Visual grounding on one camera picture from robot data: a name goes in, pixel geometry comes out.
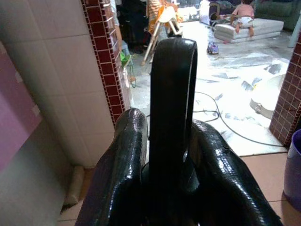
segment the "red brick tile border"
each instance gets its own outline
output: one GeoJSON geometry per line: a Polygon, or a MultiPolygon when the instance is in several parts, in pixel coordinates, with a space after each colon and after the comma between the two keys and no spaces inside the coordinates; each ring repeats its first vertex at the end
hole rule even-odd
{"type": "Polygon", "coordinates": [[[288,147],[301,116],[301,33],[293,51],[269,126],[274,136],[288,147]]]}
{"type": "Polygon", "coordinates": [[[127,97],[123,96],[120,84],[122,69],[110,0],[81,0],[81,2],[111,119],[115,125],[117,118],[129,108],[129,105],[124,101],[127,97]]]}

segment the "pink wall panel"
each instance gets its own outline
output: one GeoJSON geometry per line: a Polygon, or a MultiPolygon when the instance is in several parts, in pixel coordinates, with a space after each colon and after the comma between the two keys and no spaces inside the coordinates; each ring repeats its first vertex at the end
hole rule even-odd
{"type": "Polygon", "coordinates": [[[40,122],[37,106],[0,43],[0,170],[40,122]]]}

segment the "baby high chair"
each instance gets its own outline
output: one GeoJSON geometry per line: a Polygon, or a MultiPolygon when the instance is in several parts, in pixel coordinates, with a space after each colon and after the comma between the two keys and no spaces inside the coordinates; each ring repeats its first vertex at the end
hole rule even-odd
{"type": "Polygon", "coordinates": [[[180,29],[177,19],[176,19],[176,14],[174,11],[174,8],[172,6],[165,7],[161,15],[158,16],[156,25],[155,25],[155,31],[151,36],[150,43],[147,47],[144,59],[141,63],[141,66],[145,65],[145,62],[147,60],[147,57],[150,53],[154,51],[154,48],[156,46],[156,43],[158,41],[158,34],[161,25],[164,26],[164,24],[168,23],[170,26],[170,29],[173,31],[175,35],[181,35],[182,30],[180,29]]]}

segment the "white marble floor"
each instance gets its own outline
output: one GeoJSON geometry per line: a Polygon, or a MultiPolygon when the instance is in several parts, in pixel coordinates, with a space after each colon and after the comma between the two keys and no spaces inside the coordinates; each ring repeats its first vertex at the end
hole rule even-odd
{"type": "MultiPolygon", "coordinates": [[[[285,74],[293,49],[287,44],[291,33],[250,42],[224,44],[214,38],[212,31],[199,22],[183,23],[183,37],[198,44],[198,72],[196,91],[212,96],[225,122],[243,136],[262,143],[280,145],[269,131],[270,120],[257,114],[250,106],[252,89],[256,82],[275,74],[285,74]],[[209,41],[219,46],[218,55],[206,53],[209,41]]],[[[132,107],[150,113],[151,64],[140,66],[142,55],[133,59],[137,87],[131,89],[132,107]]],[[[194,111],[216,110],[214,102],[196,93],[194,111]]],[[[193,118],[207,121],[214,113],[194,113],[193,118]]],[[[285,152],[283,147],[261,145],[246,140],[228,129],[221,119],[209,122],[239,156],[285,152]]]]}

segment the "baby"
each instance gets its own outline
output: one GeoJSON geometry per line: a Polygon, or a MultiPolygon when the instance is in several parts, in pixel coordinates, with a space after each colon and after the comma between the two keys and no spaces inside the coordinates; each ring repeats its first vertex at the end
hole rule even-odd
{"type": "Polygon", "coordinates": [[[242,0],[231,15],[231,24],[238,34],[240,28],[249,28],[250,37],[254,36],[253,20],[254,10],[250,4],[252,0],[242,0]]]}

